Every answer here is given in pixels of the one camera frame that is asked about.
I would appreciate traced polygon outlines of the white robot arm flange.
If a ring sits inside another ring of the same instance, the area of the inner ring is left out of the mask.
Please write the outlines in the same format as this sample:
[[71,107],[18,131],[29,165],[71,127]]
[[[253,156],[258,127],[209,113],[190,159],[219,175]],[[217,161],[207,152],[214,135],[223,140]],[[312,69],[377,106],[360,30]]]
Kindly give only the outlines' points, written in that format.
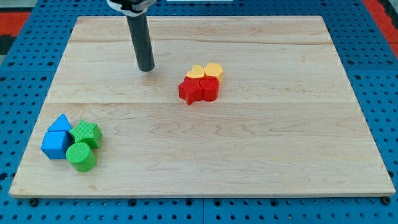
[[137,17],[147,12],[156,0],[106,0],[108,6],[125,16]]

